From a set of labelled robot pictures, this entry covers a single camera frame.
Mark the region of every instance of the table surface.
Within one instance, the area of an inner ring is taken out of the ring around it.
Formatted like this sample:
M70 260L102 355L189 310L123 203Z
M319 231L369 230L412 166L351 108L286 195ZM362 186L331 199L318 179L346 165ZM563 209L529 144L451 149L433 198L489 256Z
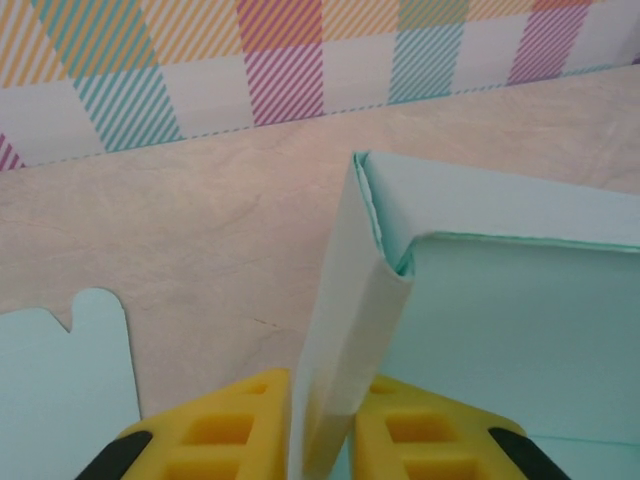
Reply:
M640 194L640 68L0 175L0 313L115 292L144 415L295 367L353 150Z

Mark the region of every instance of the white square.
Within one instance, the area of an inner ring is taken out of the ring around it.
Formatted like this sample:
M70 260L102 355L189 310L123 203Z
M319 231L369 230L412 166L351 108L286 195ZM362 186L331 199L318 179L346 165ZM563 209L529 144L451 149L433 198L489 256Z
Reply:
M27 166L105 151L72 80L0 89L0 125Z
M506 84L528 18L526 14L467 22L451 91Z
M395 33L325 43L325 113L386 104L395 44Z
M162 73L185 137L253 126L244 56L167 65Z
M640 38L638 0L613 0L589 7L563 72L595 66L628 65Z

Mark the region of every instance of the colorful plaid paper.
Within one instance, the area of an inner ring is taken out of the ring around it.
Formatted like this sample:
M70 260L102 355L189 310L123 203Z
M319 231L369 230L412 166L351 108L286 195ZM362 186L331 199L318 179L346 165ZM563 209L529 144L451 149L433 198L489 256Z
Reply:
M637 62L638 0L0 0L0 171Z

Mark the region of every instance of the folded cardboard edge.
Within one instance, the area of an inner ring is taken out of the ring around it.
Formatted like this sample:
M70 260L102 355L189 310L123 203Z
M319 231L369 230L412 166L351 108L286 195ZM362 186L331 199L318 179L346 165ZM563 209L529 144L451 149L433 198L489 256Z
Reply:
M640 196L379 152L355 158L400 274L428 236L640 252Z
M288 477L326 478L384 358L412 279L383 255L367 179L349 167L293 386Z

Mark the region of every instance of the marble countertop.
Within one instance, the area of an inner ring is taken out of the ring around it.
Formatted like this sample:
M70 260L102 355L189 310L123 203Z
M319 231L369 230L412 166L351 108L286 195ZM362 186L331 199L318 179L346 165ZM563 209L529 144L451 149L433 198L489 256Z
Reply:
M143 414L295 367L353 150L640 194L640 68L0 175L0 313L128 315Z

